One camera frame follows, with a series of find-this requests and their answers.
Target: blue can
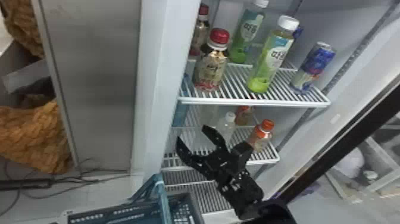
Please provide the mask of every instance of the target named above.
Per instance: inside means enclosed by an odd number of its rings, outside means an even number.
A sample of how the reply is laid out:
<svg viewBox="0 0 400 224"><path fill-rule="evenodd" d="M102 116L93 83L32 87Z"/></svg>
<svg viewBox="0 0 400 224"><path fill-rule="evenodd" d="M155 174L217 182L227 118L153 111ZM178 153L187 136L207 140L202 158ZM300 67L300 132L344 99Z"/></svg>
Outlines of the blue can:
<svg viewBox="0 0 400 224"><path fill-rule="evenodd" d="M329 44L317 42L290 81L290 87L300 94L307 93L311 84L320 77L335 54L335 49Z"/></svg>

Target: refrigerator shelf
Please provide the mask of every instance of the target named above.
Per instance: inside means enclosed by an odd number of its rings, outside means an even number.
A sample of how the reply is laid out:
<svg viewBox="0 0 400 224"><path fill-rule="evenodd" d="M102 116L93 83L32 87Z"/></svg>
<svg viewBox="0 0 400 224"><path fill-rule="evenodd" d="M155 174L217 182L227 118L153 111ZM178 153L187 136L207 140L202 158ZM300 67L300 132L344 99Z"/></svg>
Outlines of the refrigerator shelf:
<svg viewBox="0 0 400 224"><path fill-rule="evenodd" d="M215 182L191 185L166 185L165 190L167 192L190 192L195 197L194 201L197 201L199 204L202 214L232 209L230 204L217 191L216 186Z"/></svg>
<svg viewBox="0 0 400 224"><path fill-rule="evenodd" d="M235 130L232 140L228 144L228 148L244 141L251 133L251 127L239 127ZM176 138L180 136L183 142L192 150L192 153L197 155L208 155L213 151L214 145L210 141L204 141L201 147L192 149L193 142L195 141L196 134L201 133L200 128L181 128L181 129L171 129L170 136L168 138L167 150L164 154L164 159L161 165L162 171L174 171L174 170L190 170L191 167L186 166L177 153L175 152L175 142ZM274 146L270 143L261 152L253 152L249 161L247 161L247 166L262 165L262 164L275 164L280 160L278 152L275 150Z"/></svg>
<svg viewBox="0 0 400 224"><path fill-rule="evenodd" d="M188 61L188 63L196 63L196 58L197 58L196 56L189 56L189 59L187 59L187 61ZM253 68L253 65L250 61L247 61L244 64L228 62L228 65ZM297 68L290 61L284 60L282 62L282 65L280 66L279 70L281 70L281 71L297 71Z"/></svg>
<svg viewBox="0 0 400 224"><path fill-rule="evenodd" d="M197 170L167 171L161 172L161 174L166 186L191 185L214 182L208 181Z"/></svg>
<svg viewBox="0 0 400 224"><path fill-rule="evenodd" d="M262 105L276 107L327 107L329 99L317 88L312 87L309 93L294 93L289 82L295 71L279 70L270 88L263 94L255 94L247 90L246 80L252 67L243 64L228 64L222 84L218 91L201 92L191 82L183 79L182 86L189 91L179 91L178 100L182 104L208 105Z"/></svg>

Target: small bottle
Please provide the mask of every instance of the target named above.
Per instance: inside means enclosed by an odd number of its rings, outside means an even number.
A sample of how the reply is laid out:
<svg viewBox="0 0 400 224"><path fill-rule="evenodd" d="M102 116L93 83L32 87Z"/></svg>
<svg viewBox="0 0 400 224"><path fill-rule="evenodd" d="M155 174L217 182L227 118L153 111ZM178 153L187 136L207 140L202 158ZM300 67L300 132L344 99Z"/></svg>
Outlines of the small bottle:
<svg viewBox="0 0 400 224"><path fill-rule="evenodd" d="M193 72L193 84L200 91L218 90L229 56L229 33L224 29L211 30L207 43L201 46L199 59Z"/></svg>
<svg viewBox="0 0 400 224"><path fill-rule="evenodd" d="M272 30L268 35L262 53L247 80L247 87L253 92L265 92L270 86L292 46L294 40L292 33L299 26L299 21L290 16L281 15L278 25L279 28Z"/></svg>
<svg viewBox="0 0 400 224"><path fill-rule="evenodd" d="M197 56L200 54L200 47L207 40L207 34L210 29L208 22L208 5L201 3L199 15L197 16L195 31L193 33L192 43L189 54Z"/></svg>
<svg viewBox="0 0 400 224"><path fill-rule="evenodd" d="M268 0L254 0L246 6L239 26L236 29L232 45L229 48L229 59L235 63L244 63L251 41L257 35L261 23L265 17L264 9Z"/></svg>
<svg viewBox="0 0 400 224"><path fill-rule="evenodd" d="M274 128L274 122L271 120L263 120L260 125L256 125L249 138L246 140L253 149L257 152L262 151L268 146L272 138L272 128Z"/></svg>
<svg viewBox="0 0 400 224"><path fill-rule="evenodd" d="M235 132L235 117L233 112L228 112L224 117L222 117L215 128L225 139L225 143L228 144Z"/></svg>
<svg viewBox="0 0 400 224"><path fill-rule="evenodd" d="M239 126L247 125L253 112L254 112L253 107L238 106L238 108L236 110L236 118L235 118L236 125L239 125Z"/></svg>

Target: refrigerator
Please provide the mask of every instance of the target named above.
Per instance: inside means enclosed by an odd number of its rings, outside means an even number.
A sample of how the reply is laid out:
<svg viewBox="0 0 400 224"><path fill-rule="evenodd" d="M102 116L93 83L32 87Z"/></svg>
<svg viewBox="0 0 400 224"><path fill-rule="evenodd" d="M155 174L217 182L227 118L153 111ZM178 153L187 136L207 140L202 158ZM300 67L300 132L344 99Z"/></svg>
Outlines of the refrigerator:
<svg viewBox="0 0 400 224"><path fill-rule="evenodd" d="M180 136L192 146L206 109L213 108L206 119L215 126L228 111L250 105L252 120L236 128L229 145L272 120L271 144L253 153L247 169L265 199L290 202L400 110L393 100L400 83L399 1L270 0L250 60L228 63L219 91L210 94L184 79L196 64L188 52L200 3L209 6L210 26L233 36L250 1L33 1L77 167L95 158L103 168L141 173L144 180L161 172L166 190L191 192L202 213L232 212L215 183L179 159L175 141ZM297 18L304 31L268 91L254 94L246 78L282 14ZM288 83L318 41L336 56L309 93L294 94ZM390 99L392 105L380 107ZM172 127L177 104L187 105L186 120ZM367 119L371 114L375 120ZM367 127L356 130L362 123ZM207 155L213 146L203 141L193 150Z"/></svg>

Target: white bottle cap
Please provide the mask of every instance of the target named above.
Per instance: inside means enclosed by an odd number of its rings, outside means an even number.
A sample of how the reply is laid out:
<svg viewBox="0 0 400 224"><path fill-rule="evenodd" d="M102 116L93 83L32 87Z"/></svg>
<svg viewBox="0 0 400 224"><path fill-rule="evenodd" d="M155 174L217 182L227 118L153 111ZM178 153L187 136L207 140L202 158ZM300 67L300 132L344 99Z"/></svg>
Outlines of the white bottle cap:
<svg viewBox="0 0 400 224"><path fill-rule="evenodd" d="M278 25L289 31L295 31L299 26L299 23L299 20L288 15L281 15L278 19Z"/></svg>
<svg viewBox="0 0 400 224"><path fill-rule="evenodd" d="M227 122L232 123L235 121L236 115L233 112L228 112L225 115L225 119Z"/></svg>
<svg viewBox="0 0 400 224"><path fill-rule="evenodd" d="M253 4L261 8L266 8L270 1L268 0L254 0Z"/></svg>

